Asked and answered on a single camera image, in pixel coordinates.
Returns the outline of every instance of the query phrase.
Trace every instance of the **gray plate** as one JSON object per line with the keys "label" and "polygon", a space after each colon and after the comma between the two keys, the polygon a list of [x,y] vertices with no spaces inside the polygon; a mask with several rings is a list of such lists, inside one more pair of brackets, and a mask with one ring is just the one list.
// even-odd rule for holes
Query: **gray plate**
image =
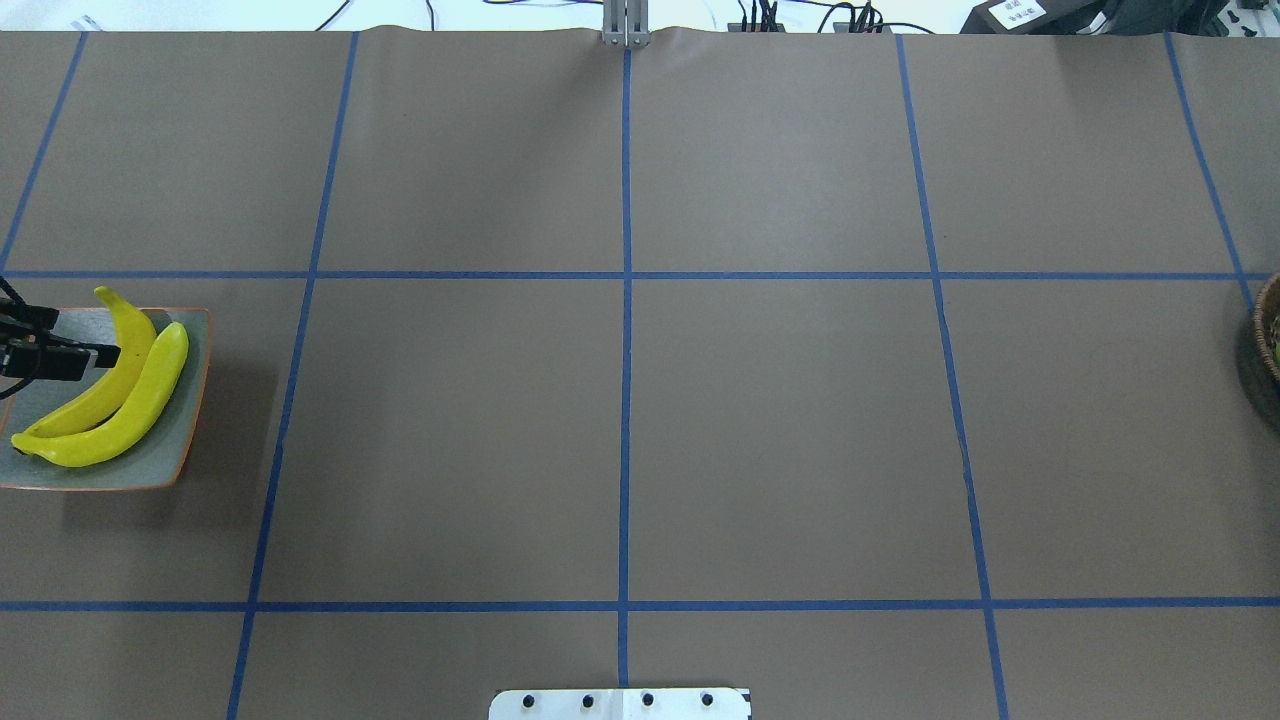
{"label": "gray plate", "polygon": [[[10,438],[90,387],[106,370],[90,368],[78,383],[37,382],[14,396],[8,413],[0,410],[0,487],[20,489],[111,491],[172,486],[178,479],[191,437],[196,430],[200,401],[209,370],[209,310],[146,310],[156,329],[172,320],[187,325],[191,350],[187,366],[160,419],[138,445],[119,457],[88,468],[60,468],[35,455],[12,451]],[[83,342],[115,342],[108,310],[64,310],[54,332]]]}

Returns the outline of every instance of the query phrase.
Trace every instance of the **basket rim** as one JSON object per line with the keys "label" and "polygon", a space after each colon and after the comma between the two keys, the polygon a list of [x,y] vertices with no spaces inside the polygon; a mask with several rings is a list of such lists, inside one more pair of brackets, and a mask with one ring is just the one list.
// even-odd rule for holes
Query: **basket rim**
{"label": "basket rim", "polygon": [[1276,364],[1275,352],[1267,346],[1267,333],[1270,332],[1270,328],[1262,318],[1262,301],[1272,293],[1280,295],[1280,273],[1271,275],[1271,278],[1263,283],[1262,290],[1258,291],[1257,301],[1253,304],[1253,340],[1257,343],[1258,354],[1262,355],[1262,363],[1271,373],[1271,379],[1275,380],[1276,384],[1280,384],[1280,364]]}

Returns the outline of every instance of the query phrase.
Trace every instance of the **wicker basket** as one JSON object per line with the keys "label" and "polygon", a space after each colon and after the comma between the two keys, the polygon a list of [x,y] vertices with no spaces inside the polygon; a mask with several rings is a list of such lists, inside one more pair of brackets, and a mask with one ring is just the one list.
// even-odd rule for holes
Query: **wicker basket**
{"label": "wicker basket", "polygon": [[1253,316],[1240,328],[1235,347],[1240,387],[1253,409],[1280,433],[1280,274],[1272,275],[1254,304]]}

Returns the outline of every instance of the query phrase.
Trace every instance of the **metal clamp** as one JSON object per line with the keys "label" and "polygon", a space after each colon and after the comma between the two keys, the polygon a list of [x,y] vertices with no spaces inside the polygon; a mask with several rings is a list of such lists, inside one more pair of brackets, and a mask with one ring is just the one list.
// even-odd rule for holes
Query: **metal clamp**
{"label": "metal clamp", "polygon": [[618,47],[649,45],[649,0],[604,0],[600,40]]}

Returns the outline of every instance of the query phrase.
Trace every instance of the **yellow banana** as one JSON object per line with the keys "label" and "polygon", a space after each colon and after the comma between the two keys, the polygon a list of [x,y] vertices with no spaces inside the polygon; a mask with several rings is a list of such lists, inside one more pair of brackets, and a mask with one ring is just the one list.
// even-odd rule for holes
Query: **yellow banana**
{"label": "yellow banana", "polygon": [[133,391],[108,421],[91,430],[61,437],[18,433],[13,436],[13,446],[19,452],[38,455],[64,468],[84,468],[116,457],[137,445],[160,418],[187,364],[188,347],[187,328],[182,323],[169,323],[151,345]]}
{"label": "yellow banana", "polygon": [[114,290],[99,287],[93,295],[111,311],[120,359],[88,389],[23,430],[28,436],[59,437],[87,430],[119,410],[138,382],[151,343],[156,340],[155,325],[142,310],[129,305]]}

